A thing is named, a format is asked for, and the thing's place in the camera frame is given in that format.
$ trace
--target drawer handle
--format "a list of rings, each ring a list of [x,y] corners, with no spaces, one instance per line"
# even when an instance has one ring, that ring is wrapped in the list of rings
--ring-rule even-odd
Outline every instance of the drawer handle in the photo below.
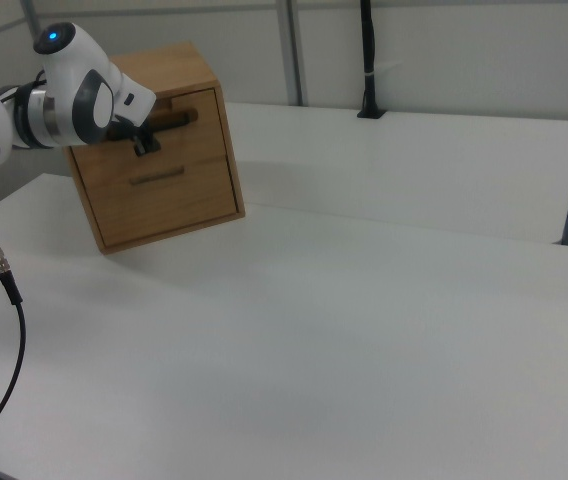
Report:
[[[184,166],[181,166],[179,168],[175,168],[173,170],[169,170],[167,172],[162,172],[162,173],[156,173],[153,175],[143,175],[141,177],[137,177],[137,178],[131,178],[129,180],[129,183],[132,186],[137,186],[137,185],[142,185],[144,183],[150,183],[150,182],[156,182],[157,180],[163,180],[165,178],[171,178],[171,177],[177,177],[179,175],[184,175]]]

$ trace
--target white wall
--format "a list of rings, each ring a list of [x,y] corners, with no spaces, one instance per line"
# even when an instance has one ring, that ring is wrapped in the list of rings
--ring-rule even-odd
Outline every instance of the white wall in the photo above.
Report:
[[[77,23],[108,54],[190,40],[227,100],[290,103],[275,0],[39,0],[34,6],[42,27]]]
[[[2,29],[22,20],[19,0],[2,1],[0,9],[0,87],[33,80],[41,66],[33,52],[33,39],[25,22]],[[61,152],[13,152],[0,166],[0,200],[41,173],[65,173]]]
[[[109,55],[192,41],[220,80],[226,100],[289,103],[275,9],[162,15],[43,18],[70,21]]]
[[[359,9],[313,3],[299,17],[309,104],[358,108]],[[381,7],[373,18],[380,106],[568,119],[568,3]]]

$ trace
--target black pole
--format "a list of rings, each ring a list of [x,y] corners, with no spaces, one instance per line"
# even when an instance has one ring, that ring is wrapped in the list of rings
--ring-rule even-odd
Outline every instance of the black pole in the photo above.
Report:
[[[380,118],[386,110],[375,101],[375,31],[371,17],[371,0],[360,0],[362,12],[362,45],[364,47],[364,102],[359,118]]]

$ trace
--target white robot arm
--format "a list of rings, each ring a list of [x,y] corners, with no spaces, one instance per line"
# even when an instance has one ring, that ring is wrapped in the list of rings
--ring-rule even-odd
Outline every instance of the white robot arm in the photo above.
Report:
[[[142,126],[155,94],[121,73],[80,27],[53,24],[33,49],[46,80],[0,90],[0,164],[13,147],[92,144],[112,123]]]

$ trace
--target wooden drawer box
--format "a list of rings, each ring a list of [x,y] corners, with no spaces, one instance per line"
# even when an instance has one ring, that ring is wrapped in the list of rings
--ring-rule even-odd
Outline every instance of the wooden drawer box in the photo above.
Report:
[[[190,43],[112,58],[157,95],[161,150],[138,157],[130,140],[66,149],[101,252],[108,254],[244,216],[219,82]]]

